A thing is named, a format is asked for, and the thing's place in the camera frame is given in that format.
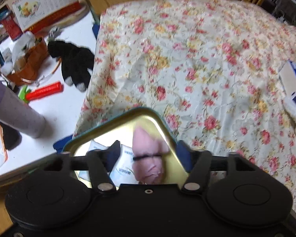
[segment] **purple bottle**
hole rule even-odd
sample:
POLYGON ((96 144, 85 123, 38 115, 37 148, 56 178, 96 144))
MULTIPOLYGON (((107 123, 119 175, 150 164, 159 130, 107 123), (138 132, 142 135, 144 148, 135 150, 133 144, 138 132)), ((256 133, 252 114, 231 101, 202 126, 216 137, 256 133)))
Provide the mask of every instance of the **purple bottle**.
POLYGON ((45 118, 20 100, 1 81, 0 121, 32 138, 38 138, 45 128, 45 118))

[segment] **silver screw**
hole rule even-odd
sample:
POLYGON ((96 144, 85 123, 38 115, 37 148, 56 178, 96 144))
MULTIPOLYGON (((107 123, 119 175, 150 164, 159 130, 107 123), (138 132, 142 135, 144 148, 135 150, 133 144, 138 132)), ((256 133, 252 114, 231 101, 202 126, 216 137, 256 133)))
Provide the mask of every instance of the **silver screw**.
POLYGON ((110 191, 113 189, 113 185, 110 183, 100 183, 97 188, 101 191, 110 191))
POLYGON ((13 237, 23 237, 23 234, 21 234, 21 233, 14 233, 13 237))
POLYGON ((147 193, 147 194, 152 194, 152 193, 153 193, 153 190, 151 190, 151 189, 147 189, 147 190, 145 190, 145 193, 147 193))
POLYGON ((200 188, 200 185, 198 183, 186 183, 184 188, 189 191, 196 191, 200 188))

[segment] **white table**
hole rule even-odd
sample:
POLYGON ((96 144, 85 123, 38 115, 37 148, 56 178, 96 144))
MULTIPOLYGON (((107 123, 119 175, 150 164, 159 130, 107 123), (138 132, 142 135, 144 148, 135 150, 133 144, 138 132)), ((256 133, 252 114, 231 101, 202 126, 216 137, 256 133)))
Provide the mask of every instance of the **white table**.
MULTIPOLYGON (((94 52, 96 40, 92 32, 92 25, 93 17, 89 12, 83 19, 65 28, 58 39, 77 46, 88 47, 94 52)), ((0 50, 3 51, 7 47, 12 50, 13 46, 14 43, 8 38, 2 42, 0 50)), ((55 59, 48 57, 44 61, 39 75, 49 75, 56 64, 55 59)), ((74 85, 70 87, 64 83, 61 67, 39 87, 56 81, 61 81, 64 84, 62 93, 29 103, 33 109, 45 117, 50 127, 47 127, 42 136, 37 139, 21 134, 21 144, 8 151, 8 160, 0 167, 0 181, 26 172, 36 164, 51 158, 55 155, 53 143, 73 133, 86 93, 81 93, 74 85)))

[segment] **pink cloth bundle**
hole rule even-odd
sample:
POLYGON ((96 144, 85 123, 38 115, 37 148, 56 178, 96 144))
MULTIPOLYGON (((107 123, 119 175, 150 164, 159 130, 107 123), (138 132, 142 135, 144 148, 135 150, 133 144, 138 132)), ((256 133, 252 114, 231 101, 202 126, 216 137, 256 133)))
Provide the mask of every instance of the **pink cloth bundle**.
POLYGON ((133 134, 133 153, 135 158, 133 171, 137 181, 146 184, 159 184, 163 176, 161 155, 169 151, 163 139, 151 137, 141 127, 133 134))

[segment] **tablecloth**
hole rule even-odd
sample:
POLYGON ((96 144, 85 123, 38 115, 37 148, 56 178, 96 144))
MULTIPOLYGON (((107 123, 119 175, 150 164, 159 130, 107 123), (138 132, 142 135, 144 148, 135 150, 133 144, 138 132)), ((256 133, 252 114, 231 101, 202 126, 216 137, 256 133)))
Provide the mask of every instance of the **tablecloth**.
POLYGON ((144 0, 102 15, 75 134, 130 108, 157 111, 192 149, 234 151, 283 183, 296 211, 296 135, 278 69, 296 28, 232 0, 144 0))

